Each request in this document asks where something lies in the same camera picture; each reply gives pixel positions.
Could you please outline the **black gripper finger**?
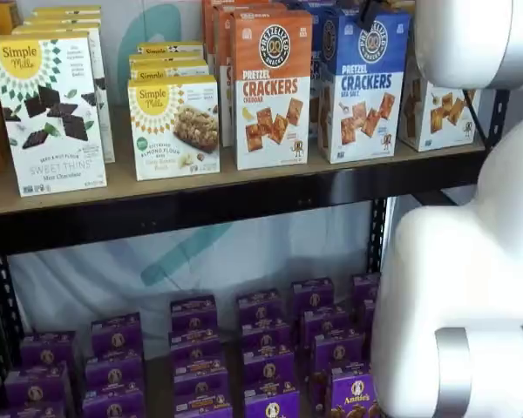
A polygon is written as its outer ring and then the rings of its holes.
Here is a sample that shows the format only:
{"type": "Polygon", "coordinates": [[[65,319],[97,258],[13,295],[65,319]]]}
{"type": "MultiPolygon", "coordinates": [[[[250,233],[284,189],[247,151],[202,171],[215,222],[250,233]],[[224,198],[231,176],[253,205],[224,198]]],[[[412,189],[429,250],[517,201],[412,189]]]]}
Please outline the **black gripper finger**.
{"type": "Polygon", "coordinates": [[[358,24],[373,24],[381,11],[382,0],[363,0],[359,5],[358,24]]]}

